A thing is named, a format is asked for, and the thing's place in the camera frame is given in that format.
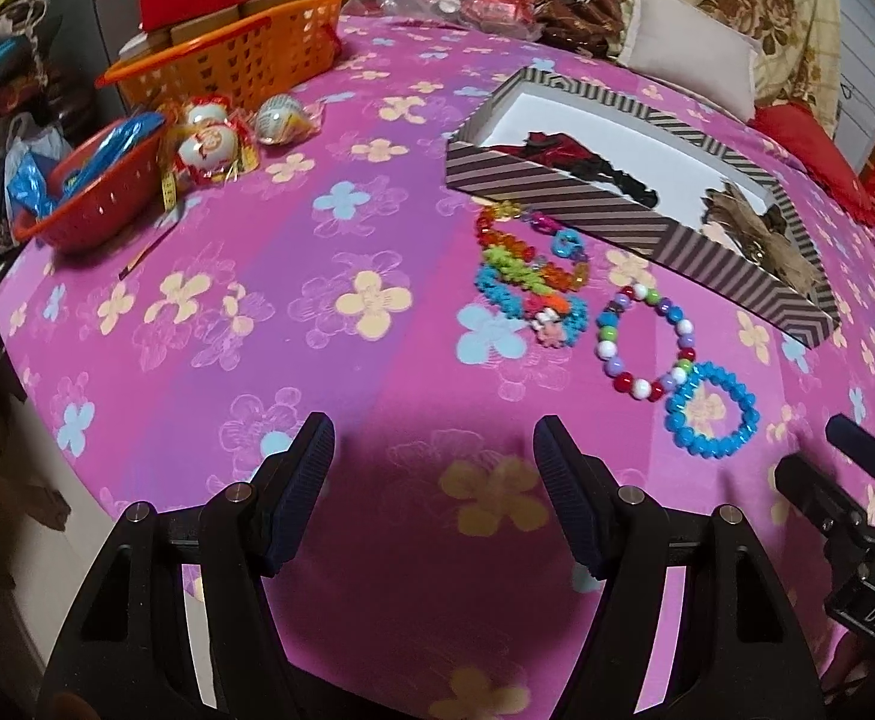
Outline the white plastic bag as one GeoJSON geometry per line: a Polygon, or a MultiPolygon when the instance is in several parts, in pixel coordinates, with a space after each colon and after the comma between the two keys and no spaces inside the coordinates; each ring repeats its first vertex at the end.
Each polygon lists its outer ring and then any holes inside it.
{"type": "Polygon", "coordinates": [[[5,143],[5,162],[3,163],[5,184],[9,184],[11,179],[16,176],[26,154],[34,153],[40,158],[51,160],[53,164],[56,164],[66,158],[71,151],[73,148],[63,137],[62,130],[56,125],[39,127],[29,112],[16,114],[10,120],[5,143]]]}

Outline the pink floral bed sheet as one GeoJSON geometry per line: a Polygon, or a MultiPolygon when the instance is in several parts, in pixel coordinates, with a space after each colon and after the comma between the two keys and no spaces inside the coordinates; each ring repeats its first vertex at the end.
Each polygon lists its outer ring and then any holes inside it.
{"type": "Polygon", "coordinates": [[[665,505],[745,511],[814,658],[826,617],[818,533],[772,486],[811,449],[875,522],[875,481],[824,439],[835,413],[875,433],[875,232],[768,138],[613,65],[479,32],[343,25],[346,57],[300,88],[307,142],[203,188],[158,249],[159,221],[78,268],[29,247],[0,288],[8,356],[50,438],[111,514],[200,504],[286,449],[307,415],[338,434],[299,554],[270,585],[294,663],[426,718],[543,718],[597,608],[531,458],[558,415],[585,452],[665,505]],[[678,449],[657,403],[616,392],[584,337],[548,348],[483,299],[478,205],[444,182],[450,134],[520,68],[621,91],[771,172],[818,247],[841,323],[808,349],[638,255],[588,247],[582,298],[641,283],[697,328],[702,359],[750,388],[738,454],[678,449]]]}

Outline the pencil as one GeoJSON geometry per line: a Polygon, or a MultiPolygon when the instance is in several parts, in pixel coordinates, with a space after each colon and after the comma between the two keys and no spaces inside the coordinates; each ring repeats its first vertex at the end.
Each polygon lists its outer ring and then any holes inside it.
{"type": "Polygon", "coordinates": [[[161,245],[167,238],[169,238],[170,234],[175,231],[175,227],[177,227],[177,223],[171,224],[167,226],[166,229],[159,232],[156,238],[152,239],[152,241],[143,247],[143,249],[138,252],[138,254],[131,259],[127,265],[122,268],[122,270],[118,271],[118,281],[125,281],[133,271],[138,268],[148,257],[154,252],[154,250],[158,249],[159,245],[161,245]]]}

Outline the beige pillow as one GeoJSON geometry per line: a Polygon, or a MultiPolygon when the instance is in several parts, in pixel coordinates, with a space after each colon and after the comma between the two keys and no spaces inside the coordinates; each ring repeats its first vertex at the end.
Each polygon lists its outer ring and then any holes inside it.
{"type": "Polygon", "coordinates": [[[756,109],[757,45],[684,0],[631,0],[618,62],[686,89],[741,122],[756,109]]]}

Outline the red plastic bowl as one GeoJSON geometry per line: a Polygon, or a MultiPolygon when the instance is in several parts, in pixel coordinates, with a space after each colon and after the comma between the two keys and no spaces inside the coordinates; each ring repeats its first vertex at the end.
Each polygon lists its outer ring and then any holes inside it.
{"type": "Polygon", "coordinates": [[[39,241],[58,254],[86,254],[115,238],[145,210],[161,204],[159,146],[165,125],[133,146],[73,197],[38,220],[27,208],[14,213],[17,242],[39,241]]]}

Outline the red velvet bow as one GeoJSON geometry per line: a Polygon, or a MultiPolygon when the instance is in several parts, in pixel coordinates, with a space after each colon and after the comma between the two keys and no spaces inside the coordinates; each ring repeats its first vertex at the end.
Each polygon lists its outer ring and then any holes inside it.
{"type": "Polygon", "coordinates": [[[611,184],[639,205],[654,210],[660,199],[652,187],[613,166],[601,154],[590,151],[567,133],[530,132],[521,145],[494,145],[499,153],[519,160],[564,171],[585,182],[611,184]]]}

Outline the blue plastic wrapper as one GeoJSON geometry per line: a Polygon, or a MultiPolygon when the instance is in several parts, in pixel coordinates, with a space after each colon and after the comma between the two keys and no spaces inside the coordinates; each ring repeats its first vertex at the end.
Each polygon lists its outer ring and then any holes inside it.
{"type": "Polygon", "coordinates": [[[63,145],[52,146],[50,153],[40,153],[37,145],[22,145],[16,166],[5,169],[6,200],[43,220],[163,125],[164,117],[159,112],[140,112],[118,121],[102,132],[102,140],[91,148],[87,158],[81,158],[78,166],[65,172],[62,188],[50,187],[50,174],[63,164],[63,145]]]}

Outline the grey refrigerator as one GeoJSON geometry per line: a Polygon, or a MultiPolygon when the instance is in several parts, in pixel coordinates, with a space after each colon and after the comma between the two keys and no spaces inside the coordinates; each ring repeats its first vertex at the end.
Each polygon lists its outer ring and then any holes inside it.
{"type": "Polygon", "coordinates": [[[140,0],[52,0],[52,5],[62,16],[55,50],[63,64],[89,83],[106,119],[124,114],[127,106],[120,91],[115,86],[97,88],[96,82],[140,29],[140,0]]]}

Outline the red cushion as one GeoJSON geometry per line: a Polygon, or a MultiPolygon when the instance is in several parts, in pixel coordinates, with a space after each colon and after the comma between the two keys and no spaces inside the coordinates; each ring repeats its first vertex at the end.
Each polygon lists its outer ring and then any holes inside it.
{"type": "Polygon", "coordinates": [[[853,221],[875,227],[873,200],[808,106],[780,103],[758,107],[751,127],[787,149],[853,221]]]}

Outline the beige fabric hair bow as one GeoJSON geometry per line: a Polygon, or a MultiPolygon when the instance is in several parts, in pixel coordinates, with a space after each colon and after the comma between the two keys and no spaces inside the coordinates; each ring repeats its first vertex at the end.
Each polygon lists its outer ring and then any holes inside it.
{"type": "Polygon", "coordinates": [[[769,206],[758,215],[733,182],[722,190],[707,188],[704,195],[704,223],[722,226],[745,259],[787,284],[795,293],[809,298],[823,277],[798,247],[787,238],[787,221],[779,206],[769,206]]]}

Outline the striped white jewelry box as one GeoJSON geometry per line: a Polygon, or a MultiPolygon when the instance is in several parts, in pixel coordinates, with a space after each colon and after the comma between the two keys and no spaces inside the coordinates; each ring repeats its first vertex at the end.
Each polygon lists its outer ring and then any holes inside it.
{"type": "Polygon", "coordinates": [[[839,325],[818,249],[779,179],[629,94],[515,71],[453,132],[446,183],[615,244],[808,348],[839,325]]]}

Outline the orange plastic basket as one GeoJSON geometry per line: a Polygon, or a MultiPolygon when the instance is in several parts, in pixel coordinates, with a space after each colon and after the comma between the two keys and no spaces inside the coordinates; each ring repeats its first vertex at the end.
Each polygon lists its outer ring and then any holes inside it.
{"type": "Polygon", "coordinates": [[[343,47],[339,14],[346,0],[296,0],[209,31],[133,62],[117,62],[96,80],[130,107],[222,94],[254,110],[335,65],[343,47]]]}

